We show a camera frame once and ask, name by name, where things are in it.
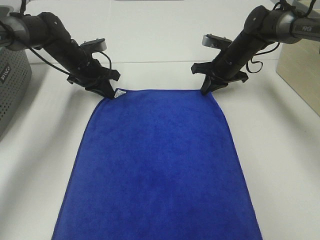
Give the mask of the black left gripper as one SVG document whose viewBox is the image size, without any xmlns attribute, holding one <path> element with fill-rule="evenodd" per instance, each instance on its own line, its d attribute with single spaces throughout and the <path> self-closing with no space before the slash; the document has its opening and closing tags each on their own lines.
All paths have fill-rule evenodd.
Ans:
<svg viewBox="0 0 320 240">
<path fill-rule="evenodd" d="M 89 54 L 89 60 L 85 60 L 76 67 L 73 73 L 67 77 L 70 84 L 77 84 L 86 87 L 85 90 L 95 93 L 103 98 L 114 99 L 116 92 L 114 91 L 110 80 L 118 81 L 121 74 L 112 68 L 111 58 L 101 50 L 93 51 L 100 53 L 108 60 L 108 67 L 102 66 L 98 59 Z"/>
</svg>

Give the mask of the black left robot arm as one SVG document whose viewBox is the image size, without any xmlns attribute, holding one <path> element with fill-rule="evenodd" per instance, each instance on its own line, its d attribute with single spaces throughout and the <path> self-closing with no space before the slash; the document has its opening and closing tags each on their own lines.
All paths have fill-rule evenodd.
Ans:
<svg viewBox="0 0 320 240">
<path fill-rule="evenodd" d="M 116 95 L 110 81 L 118 81 L 120 73 L 93 58 L 94 53 L 103 54 L 106 50 L 106 40 L 97 38 L 78 44 L 51 12 L 36 16 L 12 12 L 2 16 L 0 45 L 15 52 L 29 49 L 34 54 L 43 49 L 62 66 L 60 72 L 68 76 L 70 84 L 108 99 Z"/>
</svg>

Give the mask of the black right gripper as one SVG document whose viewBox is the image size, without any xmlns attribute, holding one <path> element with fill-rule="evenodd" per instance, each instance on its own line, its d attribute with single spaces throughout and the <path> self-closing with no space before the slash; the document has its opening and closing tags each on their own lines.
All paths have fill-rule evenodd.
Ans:
<svg viewBox="0 0 320 240">
<path fill-rule="evenodd" d="M 193 74 L 204 74 L 204 82 L 200 88 L 202 95 L 225 88 L 228 83 L 246 82 L 248 75 L 241 68 L 248 62 L 246 46 L 230 46 L 221 51 L 211 62 L 194 63 Z"/>
</svg>

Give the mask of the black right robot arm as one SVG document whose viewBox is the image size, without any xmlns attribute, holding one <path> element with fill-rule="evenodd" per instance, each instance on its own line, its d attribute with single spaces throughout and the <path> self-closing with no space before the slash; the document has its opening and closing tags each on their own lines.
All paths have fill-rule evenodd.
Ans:
<svg viewBox="0 0 320 240">
<path fill-rule="evenodd" d="M 203 95 L 225 88 L 235 81 L 245 82 L 248 75 L 242 67 L 261 50 L 274 43 L 295 44 L 302 39 L 320 40 L 320 20 L 307 14 L 295 13 L 287 6 L 268 10 L 260 5 L 248 15 L 243 30 L 234 39 L 212 34 L 204 35 L 202 45 L 219 49 L 210 62 L 194 63 L 193 74 L 204 74 L 200 89 Z"/>
</svg>

